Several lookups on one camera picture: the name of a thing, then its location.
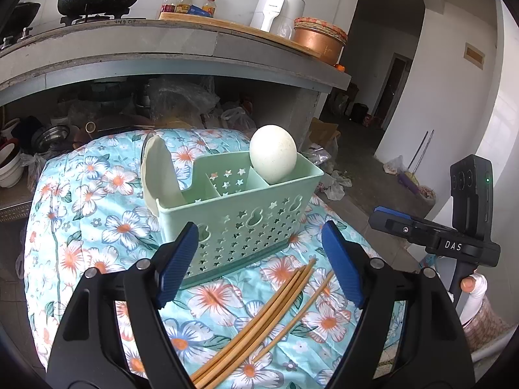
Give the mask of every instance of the keyhole-shaped hole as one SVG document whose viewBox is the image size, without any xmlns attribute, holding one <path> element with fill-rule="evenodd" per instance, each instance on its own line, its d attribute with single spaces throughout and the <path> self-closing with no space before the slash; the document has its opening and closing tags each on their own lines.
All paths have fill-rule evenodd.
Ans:
<svg viewBox="0 0 519 389">
<path fill-rule="evenodd" d="M 301 206 L 301 200 L 303 199 L 303 196 L 299 195 L 294 199 L 294 203 L 290 206 L 289 211 L 293 212 L 297 209 L 299 209 L 299 206 Z"/>
<path fill-rule="evenodd" d="M 201 223 L 198 226 L 198 241 L 207 241 L 209 237 L 211 236 L 211 233 L 209 232 L 209 227 L 205 225 L 204 223 Z"/>
<path fill-rule="evenodd" d="M 257 207 L 255 210 L 253 210 L 251 217 L 247 221 L 247 226 L 253 227 L 256 224 L 260 223 L 261 219 L 263 219 L 262 213 L 263 213 L 263 209 L 261 209 L 261 208 Z"/>
</svg>

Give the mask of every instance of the woven lid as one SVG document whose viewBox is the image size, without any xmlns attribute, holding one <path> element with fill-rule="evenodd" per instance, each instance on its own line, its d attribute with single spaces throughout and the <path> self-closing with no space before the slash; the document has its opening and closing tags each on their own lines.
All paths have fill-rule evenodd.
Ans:
<svg viewBox="0 0 519 389">
<path fill-rule="evenodd" d="M 338 39 L 344 45 L 346 45 L 348 41 L 348 35 L 341 28 L 330 22 L 316 18 L 297 18 L 294 20 L 294 28 L 309 29 L 325 33 L 332 38 Z"/>
</svg>

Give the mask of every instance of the green plastic basket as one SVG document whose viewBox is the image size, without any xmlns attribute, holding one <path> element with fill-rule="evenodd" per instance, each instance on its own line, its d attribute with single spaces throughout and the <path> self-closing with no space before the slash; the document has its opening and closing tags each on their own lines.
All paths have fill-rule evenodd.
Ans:
<svg viewBox="0 0 519 389">
<path fill-rule="evenodd" d="M 301 154 L 282 183 L 269 185 L 247 152 L 199 157 L 187 204 L 163 208 L 157 200 L 163 242 L 174 241 L 186 222 L 198 226 L 199 245 L 181 288 L 216 279 L 287 246 L 323 172 Z"/>
</svg>

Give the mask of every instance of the stove burner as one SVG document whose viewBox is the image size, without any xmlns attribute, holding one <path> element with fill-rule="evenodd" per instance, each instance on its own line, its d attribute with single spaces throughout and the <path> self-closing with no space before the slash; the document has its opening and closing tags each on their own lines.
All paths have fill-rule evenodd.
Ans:
<svg viewBox="0 0 519 389">
<path fill-rule="evenodd" d="M 128 14 L 130 9 L 127 8 L 116 13 L 103 13 L 103 14 L 86 14 L 81 16 L 64 16 L 61 18 L 61 22 L 65 26 L 78 25 L 80 23 L 99 22 L 101 20 L 115 20 L 120 19 L 124 15 Z"/>
</svg>

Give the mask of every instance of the camera lens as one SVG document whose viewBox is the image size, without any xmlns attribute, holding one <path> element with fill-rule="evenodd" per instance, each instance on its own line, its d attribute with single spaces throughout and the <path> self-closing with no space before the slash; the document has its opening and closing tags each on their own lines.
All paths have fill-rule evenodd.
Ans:
<svg viewBox="0 0 519 389">
<path fill-rule="evenodd" d="M 465 187 L 465 174 L 463 173 L 463 171 L 460 171 L 458 173 L 458 182 L 459 182 L 459 189 L 460 190 L 463 190 L 463 188 Z"/>
</svg>

